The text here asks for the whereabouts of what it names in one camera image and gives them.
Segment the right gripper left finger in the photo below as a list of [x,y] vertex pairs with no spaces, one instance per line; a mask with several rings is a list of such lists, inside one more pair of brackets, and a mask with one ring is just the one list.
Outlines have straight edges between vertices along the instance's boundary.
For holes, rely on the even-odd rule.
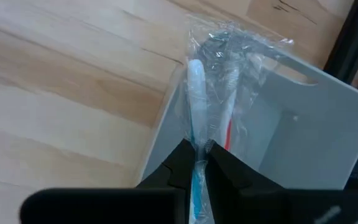
[[183,139],[134,188],[51,188],[27,197],[21,224],[188,224],[195,150]]

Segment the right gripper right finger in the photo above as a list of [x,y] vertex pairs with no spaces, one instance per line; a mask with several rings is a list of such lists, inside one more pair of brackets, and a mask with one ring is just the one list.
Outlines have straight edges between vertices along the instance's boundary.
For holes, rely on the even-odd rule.
[[214,140],[207,151],[205,179],[215,224],[358,224],[358,187],[286,189]]

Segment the red toothbrush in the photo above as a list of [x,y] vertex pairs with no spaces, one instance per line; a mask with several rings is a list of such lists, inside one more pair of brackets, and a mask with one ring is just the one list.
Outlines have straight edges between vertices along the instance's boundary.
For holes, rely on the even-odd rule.
[[246,134],[239,120],[252,106],[265,83],[272,60],[277,66],[277,49],[293,45],[293,40],[269,39],[249,30],[228,24],[200,47],[198,53],[206,63],[209,90],[209,136],[224,149],[230,150],[233,134]]

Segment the blue toothbrush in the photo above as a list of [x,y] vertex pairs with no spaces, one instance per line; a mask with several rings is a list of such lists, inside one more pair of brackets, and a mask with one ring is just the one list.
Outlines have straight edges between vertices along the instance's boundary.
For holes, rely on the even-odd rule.
[[220,38],[215,31],[196,28],[189,30],[186,74],[189,105],[188,137],[196,152],[191,185],[191,224],[214,224],[205,169],[213,121],[209,112],[214,108],[213,83],[216,81],[217,73],[222,70],[219,44],[224,41]]

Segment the light grey plastic bin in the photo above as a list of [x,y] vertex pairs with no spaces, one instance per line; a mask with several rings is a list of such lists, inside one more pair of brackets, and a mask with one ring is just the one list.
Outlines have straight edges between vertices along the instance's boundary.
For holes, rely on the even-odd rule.
[[[358,90],[277,49],[265,83],[239,119],[246,134],[230,153],[289,189],[343,189],[358,159]],[[149,176],[188,137],[187,65],[158,124],[142,176]]]

